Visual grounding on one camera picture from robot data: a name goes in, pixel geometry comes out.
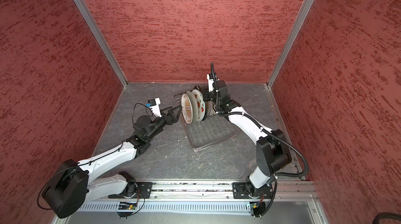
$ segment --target dish rack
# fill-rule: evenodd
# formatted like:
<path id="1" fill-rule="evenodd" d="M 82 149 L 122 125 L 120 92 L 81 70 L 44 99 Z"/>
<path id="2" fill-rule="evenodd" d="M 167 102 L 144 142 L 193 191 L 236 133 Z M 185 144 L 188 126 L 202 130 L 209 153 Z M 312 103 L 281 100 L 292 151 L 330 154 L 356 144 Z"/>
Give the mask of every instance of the dish rack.
<path id="1" fill-rule="evenodd" d="M 181 105 L 182 94 L 174 95 L 177 106 Z M 190 125 L 185 123 L 182 115 L 180 119 L 188 141 L 195 152 L 233 138 L 241 132 L 238 126 L 217 115 Z"/>

